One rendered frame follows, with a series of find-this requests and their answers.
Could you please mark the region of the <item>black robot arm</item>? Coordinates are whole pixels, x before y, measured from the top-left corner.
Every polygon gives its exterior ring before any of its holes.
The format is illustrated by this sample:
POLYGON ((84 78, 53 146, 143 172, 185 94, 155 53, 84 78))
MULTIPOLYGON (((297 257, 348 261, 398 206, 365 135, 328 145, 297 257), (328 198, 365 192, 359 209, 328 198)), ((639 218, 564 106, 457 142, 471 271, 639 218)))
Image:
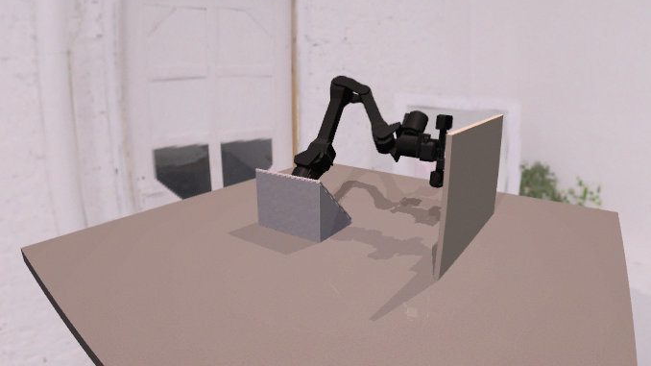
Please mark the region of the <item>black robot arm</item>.
POLYGON ((420 160, 435 161, 431 155, 434 146, 432 141, 436 139, 430 139, 431 134, 423 133, 429 120, 425 113, 413 110, 404 114, 402 125, 400 122, 388 125, 382 119, 368 85, 357 83, 346 76, 338 76, 331 81, 330 102, 318 136, 309 144, 307 150, 294 156, 297 167, 294 168, 292 176, 318 180, 333 166, 336 153, 332 142, 343 109, 349 103, 364 104, 372 123, 374 143, 380 154, 390 153, 395 162, 398 162, 400 156, 413 158, 413 143, 418 137, 421 142, 420 160), (397 138, 394 138, 393 132, 396 132, 397 138))

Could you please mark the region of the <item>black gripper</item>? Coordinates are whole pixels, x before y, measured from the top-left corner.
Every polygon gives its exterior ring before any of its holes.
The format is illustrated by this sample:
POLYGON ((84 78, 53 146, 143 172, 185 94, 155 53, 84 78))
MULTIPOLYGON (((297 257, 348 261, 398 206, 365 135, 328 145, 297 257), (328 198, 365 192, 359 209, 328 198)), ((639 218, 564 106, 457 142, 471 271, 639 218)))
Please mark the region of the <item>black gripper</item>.
MULTIPOLYGON (((433 187, 442 187, 444 185, 444 173, 445 173, 445 151, 446 151, 446 130, 452 128, 452 115, 439 114, 436 119, 436 130, 440 130, 439 139, 432 141, 434 143, 432 149, 432 159, 437 161, 436 171, 430 173, 429 184, 433 187), (443 171, 444 170, 444 171, 443 171)), ((421 142, 418 141, 418 137, 414 140, 413 143, 413 156, 414 158, 420 158, 421 151, 421 142)))

